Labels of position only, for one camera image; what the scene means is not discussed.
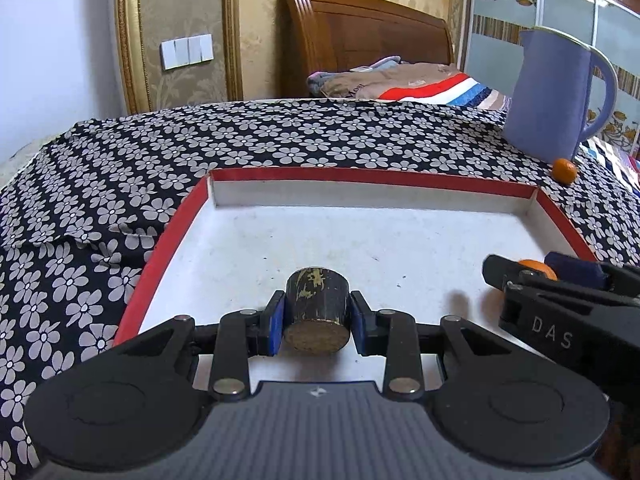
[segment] light switch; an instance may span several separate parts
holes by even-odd
[[[203,61],[210,61],[213,59],[213,42],[210,34],[203,34],[200,36],[200,51],[202,53]]]
[[[160,43],[160,54],[162,57],[162,67],[165,70],[169,70],[178,66],[178,63],[175,60],[174,40],[163,41],[162,43]]]
[[[189,40],[188,38],[180,38],[174,40],[175,43],[175,61],[177,66],[189,64]]]
[[[188,38],[189,43],[189,64],[199,63],[202,61],[202,53],[200,51],[200,36],[192,36]]]
[[[178,38],[160,43],[162,67],[178,68],[213,59],[213,42],[210,34]]]

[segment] black floral fabric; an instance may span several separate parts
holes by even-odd
[[[22,416],[39,383],[112,345],[167,222],[212,168],[380,168],[541,186],[597,257],[640,260],[638,198],[578,156],[571,187],[500,137],[504,113],[299,100],[87,121],[0,192],[0,480],[38,464]]]

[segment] blue pitcher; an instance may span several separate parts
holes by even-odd
[[[502,136],[545,162],[572,160],[578,145],[611,117],[618,96],[613,65],[597,48],[554,28],[522,30],[520,39],[524,62]],[[602,111],[586,125],[594,67],[604,76],[606,95]]]

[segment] wooden cylinder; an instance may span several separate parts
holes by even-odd
[[[333,270],[306,267],[287,281],[284,338],[297,350],[333,354],[350,338],[349,283]]]

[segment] wooden headboard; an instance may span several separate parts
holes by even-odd
[[[281,97],[308,97],[306,78],[386,56],[454,62],[447,23],[386,0],[280,0]]]

